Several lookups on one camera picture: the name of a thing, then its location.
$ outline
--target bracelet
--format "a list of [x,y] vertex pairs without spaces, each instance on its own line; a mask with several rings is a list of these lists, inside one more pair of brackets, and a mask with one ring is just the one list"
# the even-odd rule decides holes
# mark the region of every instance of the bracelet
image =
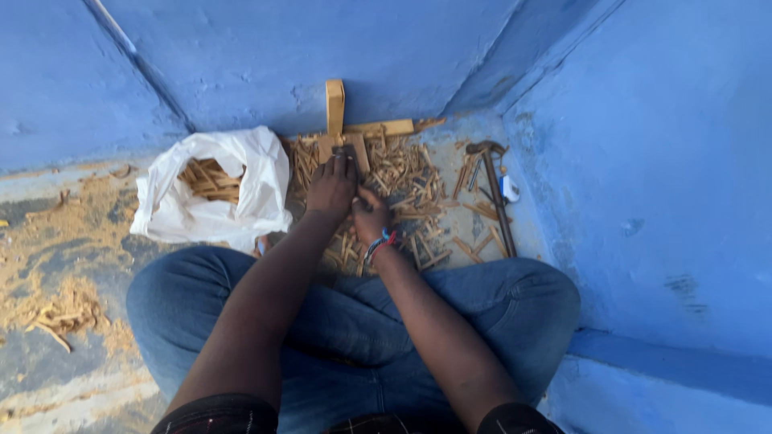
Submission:
[[367,253],[364,254],[364,263],[371,266],[375,254],[378,253],[383,246],[393,245],[397,241],[397,232],[392,231],[391,235],[388,234],[386,228],[383,228],[382,237],[373,241],[370,247],[367,249]]

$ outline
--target white plastic bag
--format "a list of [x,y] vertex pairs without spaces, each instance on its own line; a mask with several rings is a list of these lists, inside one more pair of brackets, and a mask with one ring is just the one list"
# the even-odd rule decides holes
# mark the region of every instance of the white plastic bag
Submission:
[[[234,178],[243,173],[239,204],[194,197],[177,179],[191,158],[214,158]],[[158,155],[148,172],[137,178],[140,206],[129,229],[133,234],[163,242],[226,241],[251,253],[255,237],[286,232],[292,222],[284,209],[290,162],[268,127],[193,134]]]

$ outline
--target lap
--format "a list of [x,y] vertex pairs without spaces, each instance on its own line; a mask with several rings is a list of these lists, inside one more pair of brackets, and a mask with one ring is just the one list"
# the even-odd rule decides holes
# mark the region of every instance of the lap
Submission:
[[[168,399],[254,261],[230,249],[196,246],[157,259],[135,277],[127,296],[129,320],[145,363]],[[578,295],[569,279],[530,259],[505,259],[423,277],[480,332],[523,393],[536,401],[557,370],[576,324]],[[378,278],[344,277],[334,288],[312,286],[286,343],[291,348],[282,359],[280,428],[291,425],[290,419],[321,420],[319,412],[333,417],[338,412],[406,412],[419,402],[449,411]],[[409,377],[412,383],[401,380]],[[364,387],[353,378],[373,383]],[[335,403],[330,396],[352,399]],[[373,402],[377,405],[371,409]]]

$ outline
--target hammer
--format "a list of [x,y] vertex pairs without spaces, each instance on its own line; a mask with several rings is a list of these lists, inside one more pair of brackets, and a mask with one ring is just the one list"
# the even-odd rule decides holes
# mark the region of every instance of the hammer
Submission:
[[512,240],[512,231],[510,230],[509,221],[506,218],[506,210],[504,209],[504,199],[501,197],[501,190],[499,189],[499,180],[496,178],[496,168],[493,167],[493,158],[491,153],[504,154],[506,150],[500,144],[495,141],[481,141],[478,144],[469,144],[466,146],[467,154],[477,154],[482,152],[482,160],[485,162],[485,170],[488,174],[488,184],[490,185],[490,192],[493,195],[493,204],[496,206],[496,214],[499,216],[499,224],[501,225],[501,233],[504,235],[504,246],[506,247],[507,254],[510,258],[517,257],[517,251],[515,250],[515,242]]

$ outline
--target floor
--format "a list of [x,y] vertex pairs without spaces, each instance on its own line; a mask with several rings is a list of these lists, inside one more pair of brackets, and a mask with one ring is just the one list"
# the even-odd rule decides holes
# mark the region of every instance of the floor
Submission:
[[[421,133],[446,184],[454,185],[461,164],[460,141],[484,139],[507,145],[501,119],[493,112],[452,117]],[[126,178],[110,173],[127,162],[139,168]],[[149,432],[165,402],[139,357],[126,324],[124,299],[135,272],[180,246],[130,235],[137,206],[134,177],[152,158],[108,161],[0,178],[0,432]],[[547,258],[538,218],[516,162],[505,158],[520,186],[521,199],[508,207],[519,256]],[[60,204],[60,192],[69,190]],[[471,202],[459,196],[461,202]],[[25,215],[30,212],[39,214]],[[458,207],[441,220],[446,228],[435,253],[453,254],[437,265],[471,263],[449,240],[457,235],[473,246],[486,227],[477,214]],[[501,257],[491,242],[479,256]],[[31,307],[45,306],[67,288],[93,293],[110,318],[98,332],[69,334],[71,354],[41,330],[25,332]]]

